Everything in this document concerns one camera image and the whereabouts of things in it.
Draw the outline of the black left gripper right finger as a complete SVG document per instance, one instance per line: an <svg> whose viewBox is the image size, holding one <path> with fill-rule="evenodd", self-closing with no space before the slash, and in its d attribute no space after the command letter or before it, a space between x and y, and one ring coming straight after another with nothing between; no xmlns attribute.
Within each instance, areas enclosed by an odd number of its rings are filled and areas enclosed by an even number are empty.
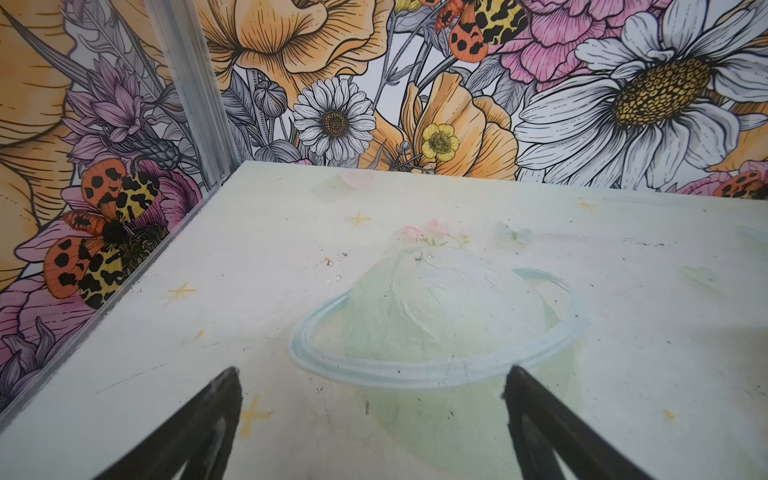
<svg viewBox="0 0 768 480"><path fill-rule="evenodd" d="M651 477L573 413L532 374L515 365L503 392L516 459L525 479Z"/></svg>

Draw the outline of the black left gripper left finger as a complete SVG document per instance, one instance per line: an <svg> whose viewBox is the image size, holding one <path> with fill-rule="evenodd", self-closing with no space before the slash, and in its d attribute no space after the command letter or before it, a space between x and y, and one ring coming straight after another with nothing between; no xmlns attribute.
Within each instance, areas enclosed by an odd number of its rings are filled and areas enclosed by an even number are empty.
<svg viewBox="0 0 768 480"><path fill-rule="evenodd" d="M99 479L221 479L242 410L239 370L223 370Z"/></svg>

